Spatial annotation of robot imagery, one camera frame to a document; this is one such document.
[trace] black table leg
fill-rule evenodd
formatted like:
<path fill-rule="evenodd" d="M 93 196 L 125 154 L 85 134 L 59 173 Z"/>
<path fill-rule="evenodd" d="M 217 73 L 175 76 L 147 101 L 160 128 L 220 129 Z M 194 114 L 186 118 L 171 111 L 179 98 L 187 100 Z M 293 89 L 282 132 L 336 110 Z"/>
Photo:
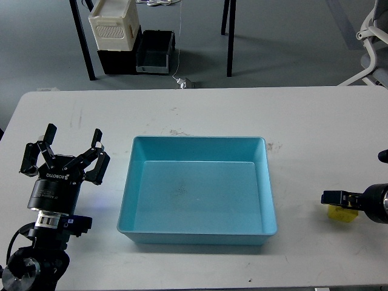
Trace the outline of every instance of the black table leg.
<path fill-rule="evenodd" d="M 227 68 L 226 68 L 226 75 L 228 77 L 232 76 L 233 45 L 235 41 L 235 19 L 236 19 L 236 0 L 231 0 L 230 12 L 229 12 L 228 60 L 227 60 Z"/>
<path fill-rule="evenodd" d="M 230 0 L 225 0 L 224 2 L 224 12 L 222 14 L 222 24 L 221 24 L 221 34 L 225 35 L 226 22 L 228 20 L 228 12 L 229 12 L 229 2 Z"/>
<path fill-rule="evenodd" d="M 92 0 L 85 0 L 86 2 L 86 5 L 87 5 L 87 8 L 89 9 L 90 12 L 92 12 L 93 10 L 93 3 L 92 3 Z"/>
<path fill-rule="evenodd" d="M 96 80 L 96 76 L 95 76 L 95 73 L 93 70 L 92 60 L 90 59 L 90 54 L 89 54 L 89 49 L 88 49 L 87 43 L 86 43 L 84 29 L 82 27 L 82 23 L 80 20 L 77 0 L 69 0 L 69 1 L 70 1 L 70 6 L 72 8 L 75 27 L 77 29 L 79 43 L 80 43 L 81 49 L 82 49 L 82 54 L 84 55 L 84 60 L 85 60 L 85 64 L 86 64 L 87 73 L 89 75 L 89 80 L 94 81 L 94 80 Z"/>

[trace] light blue bin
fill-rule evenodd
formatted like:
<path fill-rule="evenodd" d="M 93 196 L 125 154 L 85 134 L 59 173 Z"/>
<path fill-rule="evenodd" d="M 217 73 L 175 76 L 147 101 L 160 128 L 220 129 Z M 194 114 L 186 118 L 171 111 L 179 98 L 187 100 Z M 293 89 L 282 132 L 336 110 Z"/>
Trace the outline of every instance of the light blue bin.
<path fill-rule="evenodd" d="M 263 138 L 133 140 L 118 230 L 134 242 L 260 245 L 277 229 Z"/>

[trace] white table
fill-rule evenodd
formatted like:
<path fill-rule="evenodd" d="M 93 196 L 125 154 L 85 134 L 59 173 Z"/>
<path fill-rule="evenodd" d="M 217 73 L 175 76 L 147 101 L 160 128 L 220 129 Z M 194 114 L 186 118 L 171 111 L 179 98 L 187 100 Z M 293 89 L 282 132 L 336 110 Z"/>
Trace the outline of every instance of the white table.
<path fill-rule="evenodd" d="M 367 86 L 28 93 L 0 142 L 0 262 L 13 233 L 36 219 L 27 208 L 35 179 L 18 171 L 25 144 L 51 122 L 55 153 L 78 155 L 100 128 L 112 157 L 101 186 L 81 187 L 75 214 L 93 226 L 70 239 L 57 290 L 388 284 L 388 225 L 364 213 L 333 221 L 320 204 L 323 190 L 388 182 L 377 160 L 387 111 L 388 91 Z M 278 233 L 261 247 L 134 244 L 116 223 L 136 135 L 264 137 Z M 21 237 L 15 248 L 28 245 Z"/>

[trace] yellow object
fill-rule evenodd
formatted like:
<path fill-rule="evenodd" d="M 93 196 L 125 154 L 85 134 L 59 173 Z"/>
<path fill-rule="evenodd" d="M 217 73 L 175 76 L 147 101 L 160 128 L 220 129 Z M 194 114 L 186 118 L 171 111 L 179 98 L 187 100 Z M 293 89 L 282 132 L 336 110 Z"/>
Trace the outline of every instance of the yellow object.
<path fill-rule="evenodd" d="M 338 221 L 352 222 L 358 216 L 358 210 L 329 205 L 327 216 Z"/>

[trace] white bin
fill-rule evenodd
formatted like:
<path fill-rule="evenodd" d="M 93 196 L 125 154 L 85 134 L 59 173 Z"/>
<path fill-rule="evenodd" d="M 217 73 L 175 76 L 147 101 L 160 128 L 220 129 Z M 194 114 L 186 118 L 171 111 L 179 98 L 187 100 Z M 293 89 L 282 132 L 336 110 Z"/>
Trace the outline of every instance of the white bin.
<path fill-rule="evenodd" d="M 139 30 L 136 0 L 99 0 L 89 22 L 99 50 L 131 51 Z"/>

